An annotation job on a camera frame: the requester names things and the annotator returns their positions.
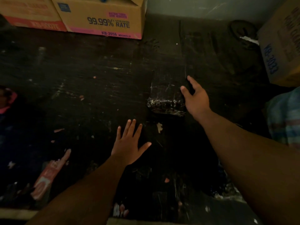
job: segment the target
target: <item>stained floor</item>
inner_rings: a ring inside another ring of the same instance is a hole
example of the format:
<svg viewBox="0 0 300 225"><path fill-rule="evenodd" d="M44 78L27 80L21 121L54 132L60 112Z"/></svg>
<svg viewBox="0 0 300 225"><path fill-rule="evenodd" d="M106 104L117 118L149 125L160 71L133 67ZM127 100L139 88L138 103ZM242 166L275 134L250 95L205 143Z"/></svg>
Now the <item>stained floor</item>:
<svg viewBox="0 0 300 225"><path fill-rule="evenodd" d="M218 159L201 126L189 114L158 115L146 107L153 74L163 68L193 76L213 111L268 136L260 110L288 89L268 83L259 48L245 49L228 22L148 15L143 39L128 40L15 28L2 19L0 67L1 84L20 95L12 115L23 136L17 160L34 167L20 177L16 162L14 171L3 174L2 193L15 181L18 188L33 184L43 162L71 148L69 165L51 187L52 199L101 165L118 125L135 118L144 125L140 144L153 144L120 181L115 202L130 210L128 219L190 224L254 224L256 219L261 224L246 204L204 194L216 184ZM64 131L53 133L60 128ZM184 204L179 213L177 190ZM16 201L5 206L38 207Z"/></svg>

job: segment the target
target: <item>box flap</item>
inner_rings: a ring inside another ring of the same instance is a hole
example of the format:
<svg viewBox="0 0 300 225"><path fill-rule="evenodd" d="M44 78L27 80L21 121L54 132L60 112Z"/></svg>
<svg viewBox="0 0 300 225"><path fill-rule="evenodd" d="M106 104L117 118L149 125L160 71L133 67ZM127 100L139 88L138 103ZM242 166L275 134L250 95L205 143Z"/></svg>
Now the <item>box flap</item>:
<svg viewBox="0 0 300 225"><path fill-rule="evenodd" d="M137 6L142 6L144 0L132 0L133 3L135 3Z"/></svg>

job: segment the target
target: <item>cloth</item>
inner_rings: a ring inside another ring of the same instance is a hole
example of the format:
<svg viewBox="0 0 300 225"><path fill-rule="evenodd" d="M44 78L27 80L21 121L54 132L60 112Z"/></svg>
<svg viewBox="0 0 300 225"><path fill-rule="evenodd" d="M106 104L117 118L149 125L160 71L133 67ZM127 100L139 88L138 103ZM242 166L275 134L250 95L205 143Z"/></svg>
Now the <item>cloth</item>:
<svg viewBox="0 0 300 225"><path fill-rule="evenodd" d="M272 139L300 149L300 87L275 96L266 109Z"/></svg>

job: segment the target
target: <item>gray wall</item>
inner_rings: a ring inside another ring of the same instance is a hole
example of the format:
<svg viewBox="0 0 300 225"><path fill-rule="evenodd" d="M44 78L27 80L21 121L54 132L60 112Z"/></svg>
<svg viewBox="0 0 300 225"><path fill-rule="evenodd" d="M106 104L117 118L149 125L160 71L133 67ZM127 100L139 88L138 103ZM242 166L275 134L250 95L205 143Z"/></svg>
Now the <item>gray wall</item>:
<svg viewBox="0 0 300 225"><path fill-rule="evenodd" d="M148 0L148 13L265 22L284 0Z"/></svg>

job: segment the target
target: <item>cardboard box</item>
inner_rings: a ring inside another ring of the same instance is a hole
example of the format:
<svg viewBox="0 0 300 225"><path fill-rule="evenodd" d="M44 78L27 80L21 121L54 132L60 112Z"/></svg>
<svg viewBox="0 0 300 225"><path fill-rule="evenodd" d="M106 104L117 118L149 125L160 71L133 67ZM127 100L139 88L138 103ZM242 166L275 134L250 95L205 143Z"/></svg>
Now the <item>cardboard box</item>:
<svg viewBox="0 0 300 225"><path fill-rule="evenodd" d="M300 86L300 0L287 0L258 37L270 82Z"/></svg>
<svg viewBox="0 0 300 225"><path fill-rule="evenodd" d="M0 0L0 13L14 26L67 31L51 0Z"/></svg>
<svg viewBox="0 0 300 225"><path fill-rule="evenodd" d="M52 0L67 30L141 39L146 0Z"/></svg>

